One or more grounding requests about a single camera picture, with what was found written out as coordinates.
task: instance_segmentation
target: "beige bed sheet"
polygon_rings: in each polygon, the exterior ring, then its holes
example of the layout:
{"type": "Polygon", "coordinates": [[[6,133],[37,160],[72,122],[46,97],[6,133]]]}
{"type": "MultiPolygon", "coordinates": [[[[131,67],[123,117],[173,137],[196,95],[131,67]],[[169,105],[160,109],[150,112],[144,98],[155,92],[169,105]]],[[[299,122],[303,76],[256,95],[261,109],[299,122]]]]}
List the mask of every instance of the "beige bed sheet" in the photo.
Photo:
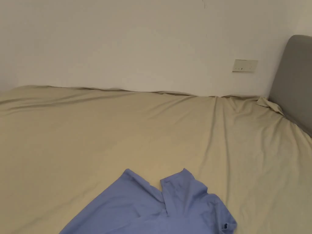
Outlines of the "beige bed sheet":
{"type": "Polygon", "coordinates": [[[257,98],[3,93],[0,233],[58,233],[126,168],[159,189],[187,168],[224,201],[236,233],[307,233],[312,140],[278,111],[257,98]]]}

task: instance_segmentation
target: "light switch panel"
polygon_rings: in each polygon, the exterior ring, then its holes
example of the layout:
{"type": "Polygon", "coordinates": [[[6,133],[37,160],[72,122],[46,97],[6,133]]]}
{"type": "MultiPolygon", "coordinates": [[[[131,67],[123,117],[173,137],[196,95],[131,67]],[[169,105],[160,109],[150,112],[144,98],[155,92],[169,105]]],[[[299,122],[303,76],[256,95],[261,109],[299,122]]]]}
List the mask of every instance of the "light switch panel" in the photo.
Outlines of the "light switch panel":
{"type": "Polygon", "coordinates": [[[258,60],[242,60],[234,61],[233,72],[255,72],[258,60]]]}

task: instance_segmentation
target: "bed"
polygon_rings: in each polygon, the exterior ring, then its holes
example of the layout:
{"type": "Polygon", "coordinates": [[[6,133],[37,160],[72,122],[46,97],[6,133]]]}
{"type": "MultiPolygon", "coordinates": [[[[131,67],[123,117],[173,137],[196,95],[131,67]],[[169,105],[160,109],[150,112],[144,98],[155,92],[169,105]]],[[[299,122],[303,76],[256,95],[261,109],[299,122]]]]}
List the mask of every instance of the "bed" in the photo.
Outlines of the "bed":
{"type": "Polygon", "coordinates": [[[312,139],[263,97],[24,86],[0,131],[0,233],[59,233],[126,168],[159,189],[186,168],[236,233],[310,229],[312,139]]]}

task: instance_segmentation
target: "shirt sleeve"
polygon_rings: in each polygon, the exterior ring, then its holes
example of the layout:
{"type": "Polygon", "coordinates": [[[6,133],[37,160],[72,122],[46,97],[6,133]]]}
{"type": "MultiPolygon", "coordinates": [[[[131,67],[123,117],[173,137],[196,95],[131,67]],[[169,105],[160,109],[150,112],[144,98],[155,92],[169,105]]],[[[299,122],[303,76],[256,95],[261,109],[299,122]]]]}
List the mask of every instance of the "shirt sleeve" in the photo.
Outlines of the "shirt sleeve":
{"type": "Polygon", "coordinates": [[[74,217],[60,234],[106,233],[164,209],[161,192],[127,169],[74,217]]]}
{"type": "Polygon", "coordinates": [[[215,233],[233,234],[237,227],[235,219],[217,195],[209,194],[209,197],[215,207],[215,220],[218,226],[218,232],[215,233]]]}

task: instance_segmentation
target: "electrical outlet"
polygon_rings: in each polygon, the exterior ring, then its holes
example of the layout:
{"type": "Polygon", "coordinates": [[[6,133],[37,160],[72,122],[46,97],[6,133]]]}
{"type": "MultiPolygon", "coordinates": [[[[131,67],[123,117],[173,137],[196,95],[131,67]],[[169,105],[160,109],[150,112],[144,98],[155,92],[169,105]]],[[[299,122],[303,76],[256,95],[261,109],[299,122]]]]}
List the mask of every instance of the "electrical outlet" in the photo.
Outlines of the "electrical outlet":
{"type": "Polygon", "coordinates": [[[233,72],[255,72],[258,60],[242,60],[234,61],[233,72]]]}

